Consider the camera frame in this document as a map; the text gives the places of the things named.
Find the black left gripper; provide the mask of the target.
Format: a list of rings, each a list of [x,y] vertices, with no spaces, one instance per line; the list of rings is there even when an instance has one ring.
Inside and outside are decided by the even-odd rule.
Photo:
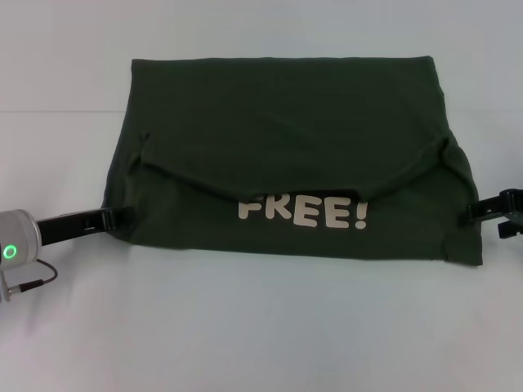
[[[134,223],[132,207],[107,207],[38,220],[43,246],[102,232],[129,231]]]

